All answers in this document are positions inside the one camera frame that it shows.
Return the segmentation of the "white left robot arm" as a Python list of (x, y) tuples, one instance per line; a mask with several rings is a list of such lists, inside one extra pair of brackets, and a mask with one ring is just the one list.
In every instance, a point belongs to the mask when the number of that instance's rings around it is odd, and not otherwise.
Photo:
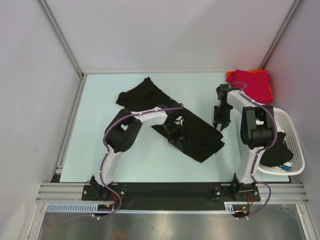
[(113, 182), (120, 156), (133, 146), (143, 128), (160, 127), (167, 141), (177, 145), (182, 151), (183, 109), (181, 103), (169, 108), (159, 105), (143, 111), (121, 109), (104, 132), (102, 143), (105, 146), (105, 154), (98, 171), (89, 180), (88, 196), (100, 201), (106, 200), (110, 195), (113, 195), (114, 199), (120, 198), (109, 185)]

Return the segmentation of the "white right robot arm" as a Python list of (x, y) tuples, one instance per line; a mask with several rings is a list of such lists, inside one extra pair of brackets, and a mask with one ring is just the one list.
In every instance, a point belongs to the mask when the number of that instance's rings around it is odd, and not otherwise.
[(239, 136), (246, 146), (241, 154), (238, 170), (234, 173), (227, 195), (244, 202), (258, 192), (256, 172), (263, 153), (277, 141), (278, 130), (271, 105), (262, 105), (244, 93), (244, 89), (221, 84), (216, 89), (219, 104), (214, 107), (213, 126), (222, 131), (231, 123), (231, 110), (241, 114)]

